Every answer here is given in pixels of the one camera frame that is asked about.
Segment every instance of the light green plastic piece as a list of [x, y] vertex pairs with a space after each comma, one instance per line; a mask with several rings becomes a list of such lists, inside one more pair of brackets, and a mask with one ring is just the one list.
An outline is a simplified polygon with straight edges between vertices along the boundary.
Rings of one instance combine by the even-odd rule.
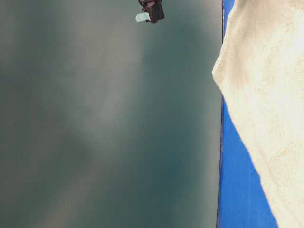
[[148, 13], [140, 13], [136, 15], [136, 22], [142, 22], [146, 20], [151, 20]]

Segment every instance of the white fabric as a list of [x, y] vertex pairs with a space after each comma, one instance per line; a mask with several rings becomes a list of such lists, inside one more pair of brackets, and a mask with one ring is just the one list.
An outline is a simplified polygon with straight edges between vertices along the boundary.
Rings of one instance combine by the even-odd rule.
[[212, 73], [279, 227], [304, 227], [304, 1], [236, 0]]

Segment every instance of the blue surface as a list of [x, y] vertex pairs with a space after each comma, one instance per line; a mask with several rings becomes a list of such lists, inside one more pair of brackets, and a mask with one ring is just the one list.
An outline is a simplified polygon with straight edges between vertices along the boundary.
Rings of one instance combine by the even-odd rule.
[[[224, 1], [224, 29], [234, 0]], [[228, 114], [222, 110], [218, 228], [277, 228], [260, 177]]]

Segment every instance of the green wall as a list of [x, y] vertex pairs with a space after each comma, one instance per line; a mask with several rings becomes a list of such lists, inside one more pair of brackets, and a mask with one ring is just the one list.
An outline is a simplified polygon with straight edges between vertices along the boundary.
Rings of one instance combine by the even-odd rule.
[[0, 227], [215, 227], [221, 2], [0, 2]]

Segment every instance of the dark edge strip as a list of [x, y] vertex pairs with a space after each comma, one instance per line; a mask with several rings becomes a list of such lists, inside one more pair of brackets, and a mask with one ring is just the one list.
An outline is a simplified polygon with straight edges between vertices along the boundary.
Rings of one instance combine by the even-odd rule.
[[[225, 8], [224, 1], [222, 0], [222, 43], [224, 41], [225, 34]], [[220, 154], [219, 154], [219, 172], [218, 172], [218, 211], [217, 211], [217, 228], [220, 228], [220, 189], [221, 189], [221, 169], [222, 169], [222, 160], [223, 160], [223, 135], [224, 135], [224, 97], [222, 95], [222, 108], [221, 108], [221, 129], [220, 129]]]

